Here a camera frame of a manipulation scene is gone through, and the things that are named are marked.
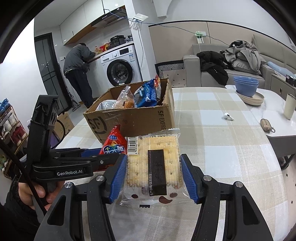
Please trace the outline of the red corn chip bag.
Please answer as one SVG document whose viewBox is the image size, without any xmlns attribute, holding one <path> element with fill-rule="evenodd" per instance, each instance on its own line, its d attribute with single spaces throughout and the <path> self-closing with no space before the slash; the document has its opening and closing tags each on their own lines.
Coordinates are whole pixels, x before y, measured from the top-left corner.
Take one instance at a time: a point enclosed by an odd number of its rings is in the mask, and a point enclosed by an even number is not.
<svg viewBox="0 0 296 241">
<path fill-rule="evenodd" d="M 110 132 L 99 154 L 126 154 L 127 140 L 120 132 L 120 125 L 116 125 Z"/>
</svg>

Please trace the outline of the cracker sandwich pack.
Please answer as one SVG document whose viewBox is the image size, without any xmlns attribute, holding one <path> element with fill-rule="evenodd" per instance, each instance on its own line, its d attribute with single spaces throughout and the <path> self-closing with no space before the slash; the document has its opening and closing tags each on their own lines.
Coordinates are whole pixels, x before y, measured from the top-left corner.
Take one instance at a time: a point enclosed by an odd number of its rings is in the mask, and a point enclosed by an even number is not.
<svg viewBox="0 0 296 241">
<path fill-rule="evenodd" d="M 120 204 L 172 206 L 188 202 L 179 148 L 180 130 L 127 138 L 127 164 Z"/>
</svg>

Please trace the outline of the orange meat floss cake pack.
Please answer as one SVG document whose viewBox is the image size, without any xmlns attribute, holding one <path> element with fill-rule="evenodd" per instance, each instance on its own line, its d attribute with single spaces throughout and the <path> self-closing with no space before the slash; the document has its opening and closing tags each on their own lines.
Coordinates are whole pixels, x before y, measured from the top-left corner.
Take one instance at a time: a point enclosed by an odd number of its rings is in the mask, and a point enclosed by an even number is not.
<svg viewBox="0 0 296 241">
<path fill-rule="evenodd" d="M 130 86 L 127 85 L 120 93 L 114 106 L 114 109 L 128 109 L 134 108 L 133 94 L 130 90 Z"/>
</svg>

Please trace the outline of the blue oreo cookie pack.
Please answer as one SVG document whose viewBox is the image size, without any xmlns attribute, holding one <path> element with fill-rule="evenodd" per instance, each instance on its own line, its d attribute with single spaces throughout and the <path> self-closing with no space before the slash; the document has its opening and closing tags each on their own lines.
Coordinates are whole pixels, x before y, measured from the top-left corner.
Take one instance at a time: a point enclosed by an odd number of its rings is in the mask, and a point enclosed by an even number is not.
<svg viewBox="0 0 296 241">
<path fill-rule="evenodd" d="M 146 81 L 133 94 L 136 108 L 154 107 L 161 99 L 161 82 L 158 77 Z"/>
</svg>

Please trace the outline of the small cardboard box on floor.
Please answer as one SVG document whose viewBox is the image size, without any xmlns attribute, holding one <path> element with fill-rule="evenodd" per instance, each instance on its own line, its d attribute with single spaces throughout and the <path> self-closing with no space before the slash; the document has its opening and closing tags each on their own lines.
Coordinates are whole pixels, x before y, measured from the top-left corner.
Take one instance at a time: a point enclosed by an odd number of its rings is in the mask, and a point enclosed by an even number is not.
<svg viewBox="0 0 296 241">
<path fill-rule="evenodd" d="M 67 135 L 74 128 L 73 122 L 69 117 L 69 113 L 67 112 L 60 114 L 57 117 L 57 120 L 59 120 L 63 124 L 65 128 L 65 135 Z M 62 139 L 63 133 L 64 133 L 63 127 L 58 121 L 56 121 L 56 124 L 54 127 L 54 133 L 58 139 Z"/>
</svg>

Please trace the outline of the SF cardboard box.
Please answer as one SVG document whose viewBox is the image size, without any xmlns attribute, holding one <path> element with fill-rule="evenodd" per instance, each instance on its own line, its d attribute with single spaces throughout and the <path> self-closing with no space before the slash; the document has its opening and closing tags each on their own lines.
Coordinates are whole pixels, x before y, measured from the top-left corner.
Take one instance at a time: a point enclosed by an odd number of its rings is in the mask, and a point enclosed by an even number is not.
<svg viewBox="0 0 296 241">
<path fill-rule="evenodd" d="M 143 108 L 97 110 L 104 100 L 117 99 L 125 85 L 110 88 L 83 114 L 95 137 L 103 144 L 111 130 L 120 125 L 124 137 L 146 135 L 175 127 L 173 90 L 168 79 L 161 79 L 158 105 Z"/>
</svg>

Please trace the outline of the plaid tablecloth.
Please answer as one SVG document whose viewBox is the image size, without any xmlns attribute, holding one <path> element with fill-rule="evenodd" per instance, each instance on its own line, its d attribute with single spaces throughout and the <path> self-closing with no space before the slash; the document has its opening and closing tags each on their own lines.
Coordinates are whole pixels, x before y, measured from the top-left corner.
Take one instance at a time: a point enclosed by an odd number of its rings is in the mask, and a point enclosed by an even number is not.
<svg viewBox="0 0 296 241">
<path fill-rule="evenodd" d="M 260 124 L 251 126 L 244 116 L 245 103 L 224 88 L 174 88 L 173 95 L 181 153 L 219 182 L 242 182 L 273 239 L 283 240 L 290 231 L 283 175 Z M 234 121 L 225 120 L 224 113 Z M 117 240 L 190 240 L 199 211 L 193 201 L 154 208 L 108 206 Z"/>
</svg>

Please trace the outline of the person in grey jacket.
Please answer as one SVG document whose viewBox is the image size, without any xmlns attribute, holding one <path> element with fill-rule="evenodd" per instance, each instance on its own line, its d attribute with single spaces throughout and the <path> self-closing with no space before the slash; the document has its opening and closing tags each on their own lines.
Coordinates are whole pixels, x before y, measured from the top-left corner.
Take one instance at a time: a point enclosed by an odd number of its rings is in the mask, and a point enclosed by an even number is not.
<svg viewBox="0 0 296 241">
<path fill-rule="evenodd" d="M 85 43 L 75 45 L 66 55 L 63 73 L 79 95 L 86 108 L 92 106 L 94 99 L 87 79 L 88 61 L 95 57 Z"/>
</svg>

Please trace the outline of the white washing machine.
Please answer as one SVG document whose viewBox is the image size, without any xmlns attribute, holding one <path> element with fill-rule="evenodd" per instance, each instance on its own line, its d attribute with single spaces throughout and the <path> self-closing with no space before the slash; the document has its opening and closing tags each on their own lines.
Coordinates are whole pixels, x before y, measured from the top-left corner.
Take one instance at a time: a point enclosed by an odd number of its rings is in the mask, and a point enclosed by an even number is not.
<svg viewBox="0 0 296 241">
<path fill-rule="evenodd" d="M 121 47 L 100 57 L 109 87 L 142 82 L 134 44 Z"/>
</svg>

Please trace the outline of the beige key pouch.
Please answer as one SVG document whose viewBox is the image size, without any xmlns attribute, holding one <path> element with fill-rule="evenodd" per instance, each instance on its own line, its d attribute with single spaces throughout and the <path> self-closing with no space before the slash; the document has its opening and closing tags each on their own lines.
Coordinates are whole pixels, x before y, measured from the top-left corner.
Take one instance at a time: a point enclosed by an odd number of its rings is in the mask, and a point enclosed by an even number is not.
<svg viewBox="0 0 296 241">
<path fill-rule="evenodd" d="M 263 131 L 266 133 L 270 133 L 270 132 L 275 133 L 274 127 L 272 127 L 269 120 L 267 120 L 265 118 L 262 118 L 260 120 L 260 126 L 263 129 Z"/>
</svg>

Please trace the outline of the white earbud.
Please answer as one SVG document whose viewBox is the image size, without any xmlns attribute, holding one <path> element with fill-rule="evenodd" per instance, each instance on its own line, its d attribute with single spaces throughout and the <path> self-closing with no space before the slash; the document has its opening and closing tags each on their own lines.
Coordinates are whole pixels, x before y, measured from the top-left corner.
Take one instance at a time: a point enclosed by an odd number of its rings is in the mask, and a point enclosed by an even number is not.
<svg viewBox="0 0 296 241">
<path fill-rule="evenodd" d="M 224 113 L 223 118 L 225 120 L 234 121 L 234 118 L 229 113 Z"/>
</svg>

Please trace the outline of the black white playpen panel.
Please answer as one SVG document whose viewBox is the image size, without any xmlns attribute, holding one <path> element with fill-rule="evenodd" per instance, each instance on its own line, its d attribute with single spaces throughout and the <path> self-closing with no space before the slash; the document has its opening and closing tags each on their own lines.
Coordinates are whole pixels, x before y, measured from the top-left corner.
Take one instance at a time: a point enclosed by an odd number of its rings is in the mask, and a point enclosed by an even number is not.
<svg viewBox="0 0 296 241">
<path fill-rule="evenodd" d="M 155 64 L 157 75 L 168 79 L 173 88 L 186 87 L 186 71 L 183 60 L 166 61 Z"/>
</svg>

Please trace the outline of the white marble coffee table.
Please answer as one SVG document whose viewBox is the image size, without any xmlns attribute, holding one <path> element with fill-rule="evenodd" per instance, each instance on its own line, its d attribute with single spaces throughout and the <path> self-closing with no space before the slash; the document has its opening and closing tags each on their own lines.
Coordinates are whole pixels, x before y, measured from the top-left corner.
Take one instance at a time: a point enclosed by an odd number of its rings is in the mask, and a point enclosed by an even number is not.
<svg viewBox="0 0 296 241">
<path fill-rule="evenodd" d="M 262 118 L 267 119 L 275 132 L 266 135 L 272 138 L 295 137 L 295 114 L 290 120 L 283 115 L 285 101 L 275 92 L 258 88 L 257 91 L 264 96 L 260 106 L 246 104 L 247 110 L 243 112 L 251 126 L 259 125 Z"/>
</svg>

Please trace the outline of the black basket on washer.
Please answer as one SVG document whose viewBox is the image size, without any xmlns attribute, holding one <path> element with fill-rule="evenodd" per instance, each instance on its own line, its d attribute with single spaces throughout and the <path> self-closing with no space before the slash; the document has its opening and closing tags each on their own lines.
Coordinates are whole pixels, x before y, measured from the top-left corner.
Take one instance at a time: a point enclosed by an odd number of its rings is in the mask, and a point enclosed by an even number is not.
<svg viewBox="0 0 296 241">
<path fill-rule="evenodd" d="M 126 43 L 126 37 L 124 35 L 116 35 L 110 39 L 110 47 L 114 48 Z"/>
</svg>

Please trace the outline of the beige plate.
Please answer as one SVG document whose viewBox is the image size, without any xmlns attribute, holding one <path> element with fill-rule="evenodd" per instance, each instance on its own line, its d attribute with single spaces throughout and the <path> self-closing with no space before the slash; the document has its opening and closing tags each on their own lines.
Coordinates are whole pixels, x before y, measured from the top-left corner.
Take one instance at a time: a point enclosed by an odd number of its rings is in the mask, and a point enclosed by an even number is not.
<svg viewBox="0 0 296 241">
<path fill-rule="evenodd" d="M 242 94 L 239 94 L 237 91 L 236 94 L 241 98 L 241 100 L 245 104 L 249 104 L 252 106 L 260 106 L 264 102 L 264 96 L 258 92 L 255 92 L 255 95 L 253 95 L 252 97 L 244 96 Z"/>
</svg>

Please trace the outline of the cream cup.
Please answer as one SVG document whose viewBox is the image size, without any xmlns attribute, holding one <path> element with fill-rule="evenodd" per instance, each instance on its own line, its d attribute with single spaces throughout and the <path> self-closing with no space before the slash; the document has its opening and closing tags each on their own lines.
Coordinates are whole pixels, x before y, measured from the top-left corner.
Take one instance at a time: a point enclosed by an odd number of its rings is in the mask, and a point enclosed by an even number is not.
<svg viewBox="0 0 296 241">
<path fill-rule="evenodd" d="M 290 120 L 296 108 L 296 98 L 294 95 L 288 93 L 285 101 L 283 115 Z"/>
</svg>

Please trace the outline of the blue bowls stack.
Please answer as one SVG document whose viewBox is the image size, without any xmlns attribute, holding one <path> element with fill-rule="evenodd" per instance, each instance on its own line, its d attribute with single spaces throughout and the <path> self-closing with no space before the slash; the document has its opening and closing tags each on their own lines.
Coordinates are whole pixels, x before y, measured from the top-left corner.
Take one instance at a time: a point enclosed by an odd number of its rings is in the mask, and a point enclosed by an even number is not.
<svg viewBox="0 0 296 241">
<path fill-rule="evenodd" d="M 253 97 L 259 86 L 259 81 L 256 78 L 246 76 L 233 77 L 236 91 L 247 97 Z"/>
</svg>

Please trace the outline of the range hood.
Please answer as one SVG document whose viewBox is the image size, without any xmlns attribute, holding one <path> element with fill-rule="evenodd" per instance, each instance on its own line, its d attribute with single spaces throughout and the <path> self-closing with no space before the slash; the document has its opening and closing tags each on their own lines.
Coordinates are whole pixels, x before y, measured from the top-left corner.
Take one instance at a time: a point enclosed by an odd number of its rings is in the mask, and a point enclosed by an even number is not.
<svg viewBox="0 0 296 241">
<path fill-rule="evenodd" d="M 105 28 L 110 26 L 117 21 L 123 20 L 127 18 L 125 6 L 121 6 L 112 11 L 107 10 L 105 15 L 100 16 L 96 20 L 94 20 L 90 25 L 93 28 Z"/>
</svg>

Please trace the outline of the black jacket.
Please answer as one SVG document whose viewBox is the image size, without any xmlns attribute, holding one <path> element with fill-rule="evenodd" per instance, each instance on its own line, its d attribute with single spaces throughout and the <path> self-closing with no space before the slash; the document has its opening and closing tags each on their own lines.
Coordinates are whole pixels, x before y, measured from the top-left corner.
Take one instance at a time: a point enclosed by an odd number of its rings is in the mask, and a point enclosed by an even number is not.
<svg viewBox="0 0 296 241">
<path fill-rule="evenodd" d="M 196 56 L 200 60 L 200 70 L 208 72 L 218 84 L 225 86 L 228 82 L 228 62 L 225 56 L 215 51 L 202 51 Z"/>
</svg>

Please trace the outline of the grey clothes pile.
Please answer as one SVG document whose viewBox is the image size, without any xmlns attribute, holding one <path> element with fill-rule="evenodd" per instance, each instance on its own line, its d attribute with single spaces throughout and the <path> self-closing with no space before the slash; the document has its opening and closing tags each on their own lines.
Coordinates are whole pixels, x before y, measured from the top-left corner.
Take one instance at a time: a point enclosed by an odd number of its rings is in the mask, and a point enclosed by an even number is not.
<svg viewBox="0 0 296 241">
<path fill-rule="evenodd" d="M 232 42 L 223 55 L 234 70 L 254 75 L 261 75 L 260 68 L 267 63 L 253 43 L 243 40 Z"/>
</svg>

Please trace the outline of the grey sofa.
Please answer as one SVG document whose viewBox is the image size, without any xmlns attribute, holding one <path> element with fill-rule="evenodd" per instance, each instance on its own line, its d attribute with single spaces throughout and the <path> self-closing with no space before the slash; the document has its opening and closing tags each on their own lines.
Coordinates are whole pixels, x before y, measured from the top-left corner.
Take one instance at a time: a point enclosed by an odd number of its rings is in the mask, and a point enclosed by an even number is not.
<svg viewBox="0 0 296 241">
<path fill-rule="evenodd" d="M 252 77 L 259 87 L 271 88 L 273 63 L 295 73 L 295 51 L 264 35 L 254 34 L 251 42 L 237 40 L 227 45 L 195 45 L 194 54 L 183 62 L 187 87 L 225 87 L 234 77 Z"/>
</svg>

